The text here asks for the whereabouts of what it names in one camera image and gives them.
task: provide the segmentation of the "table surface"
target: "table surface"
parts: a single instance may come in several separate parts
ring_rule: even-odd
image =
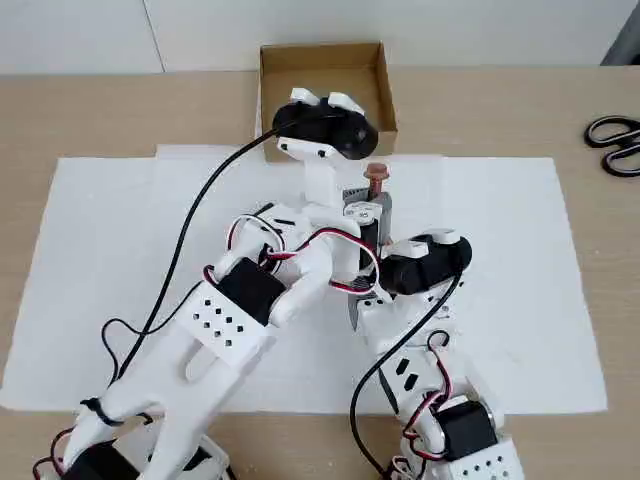
[[[581,132],[598,115],[640,116],[640,69],[402,68],[390,76],[399,153],[555,158],[610,408],[511,417],[508,429],[528,478],[637,478],[640,180],[604,174],[602,152],[587,149]],[[152,156],[159,143],[244,143],[256,94],[254,72],[0,77],[0,364],[56,159]],[[0,412],[2,477],[32,478],[33,460],[71,420]],[[375,478],[344,416],[225,415],[211,433],[241,480]],[[393,418],[366,418],[363,434],[380,458],[396,451]]]

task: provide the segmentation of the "black scissors handle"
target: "black scissors handle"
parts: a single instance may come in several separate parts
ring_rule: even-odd
[[[603,125],[626,127],[626,130],[608,137],[596,136],[596,130]],[[591,122],[584,131],[585,143],[593,148],[610,147],[611,145],[620,145],[622,147],[632,142],[635,138],[640,138],[640,122],[622,115],[609,115],[608,117],[598,118]]]
[[[596,130],[603,125],[615,125],[623,127],[622,132],[608,137],[596,136]],[[622,115],[609,115],[598,118],[589,124],[584,131],[584,141],[593,148],[604,148],[617,145],[620,148],[607,153],[602,159],[602,168],[605,172],[616,177],[639,177],[640,168],[624,169],[616,166],[616,162],[622,158],[640,153],[640,121]]]

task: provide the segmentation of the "small object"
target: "small object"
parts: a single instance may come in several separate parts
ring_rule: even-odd
[[[623,131],[605,137],[596,136],[596,130],[604,125],[621,127]],[[609,175],[616,177],[640,176],[640,164],[636,168],[622,168],[618,162],[622,158],[640,153],[640,121],[622,115],[598,118],[585,129],[584,141],[592,148],[606,148],[614,145],[620,147],[602,158],[602,168]]]
[[[364,176],[369,179],[368,200],[373,200],[382,193],[382,182],[389,178],[389,169],[384,163],[370,163]]]

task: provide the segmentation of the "white plastic part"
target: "white plastic part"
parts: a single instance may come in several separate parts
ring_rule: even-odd
[[[292,102],[301,102],[306,105],[311,105],[312,107],[320,103],[320,99],[316,97],[311,90],[300,87],[294,87],[291,90],[290,99]]]
[[[428,230],[426,233],[433,236],[433,241],[440,245],[453,245],[460,241],[460,234],[451,228],[438,228]]]
[[[329,105],[332,107],[340,107],[350,112],[356,112],[360,115],[364,115],[364,110],[360,105],[354,102],[351,97],[345,93],[331,92],[329,95]]]
[[[373,202],[354,202],[344,207],[344,216],[361,227],[371,225],[382,216],[382,205]]]
[[[359,301],[357,331],[364,337],[374,357],[378,358],[404,337],[438,302],[448,286],[447,283],[423,294],[397,296],[392,303],[371,299]],[[499,430],[504,426],[504,412],[472,364],[456,349],[453,312],[448,304],[449,302],[382,366],[387,384],[396,399],[398,419],[406,424],[421,404],[425,393],[443,389],[444,379],[438,368],[437,358],[428,351],[426,342],[433,331],[445,330],[451,335],[446,347],[439,346],[438,337],[434,336],[432,339],[432,346],[444,364],[452,384],[451,400],[445,407],[461,399],[478,400],[485,405],[494,428]],[[414,429],[428,451],[437,453],[444,449],[442,429],[429,409],[425,409],[418,417]]]
[[[208,283],[203,283],[197,293],[187,300],[173,321],[227,365],[242,368],[260,350],[267,330]]]
[[[204,305],[214,290],[217,291],[202,283],[178,311],[177,318],[186,315],[193,319],[193,306]],[[154,456],[138,480],[176,478],[197,450],[220,404],[266,349],[256,349],[255,341],[247,338],[244,341],[251,342],[253,358],[243,355],[231,362],[233,366],[216,358],[199,377],[187,379],[186,367],[203,344],[180,320],[170,323],[160,335],[153,349],[100,398],[104,413],[113,420],[125,420],[152,405],[160,405],[165,411]],[[259,341],[264,344],[266,339],[267,336],[260,336]],[[69,438],[64,467],[72,465],[91,445],[110,440],[113,434],[114,428],[83,407]]]
[[[275,302],[269,315],[269,323],[282,327],[303,308],[322,297],[333,273],[329,242],[316,238],[291,261],[295,262],[300,278]]]
[[[119,437],[113,447],[138,472],[149,466],[149,458],[154,455],[154,448],[162,428],[162,420],[140,427]],[[219,480],[226,475],[229,456],[209,437],[203,435],[198,444],[211,458],[203,460],[200,465],[190,471],[183,471],[176,480]]]
[[[345,159],[335,148],[324,143],[280,137],[278,149],[304,162],[304,195],[307,202],[331,208],[342,207],[342,191],[338,188],[333,159]]]
[[[257,216],[279,231],[287,250],[298,247],[312,232],[306,215],[283,204],[276,204]],[[258,223],[240,223],[233,232],[231,250],[225,252],[214,265],[214,279],[217,282],[222,280],[243,257],[257,261],[265,243],[274,251],[279,250],[273,235],[265,232]]]
[[[385,257],[389,255],[401,255],[408,258],[422,258],[429,255],[429,245],[426,242],[416,240],[401,240],[383,248]]]
[[[524,480],[518,452],[509,437],[492,447],[454,462],[431,463],[427,479],[433,480]]]
[[[360,237],[360,227],[353,219],[342,214],[342,208],[333,209],[310,204],[302,209],[302,213],[309,218],[314,231],[322,227],[334,227]],[[360,248],[337,236],[327,236],[326,239],[331,246],[331,278],[342,283],[353,281],[360,271]]]

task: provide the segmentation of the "open cardboard box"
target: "open cardboard box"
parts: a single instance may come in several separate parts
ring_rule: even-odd
[[[379,132],[374,155],[393,153],[398,128],[382,43],[272,45],[260,49],[260,105],[263,130],[278,108],[289,102],[291,89],[302,87],[316,96],[349,95],[365,110]],[[274,143],[265,144],[269,161],[288,157]]]

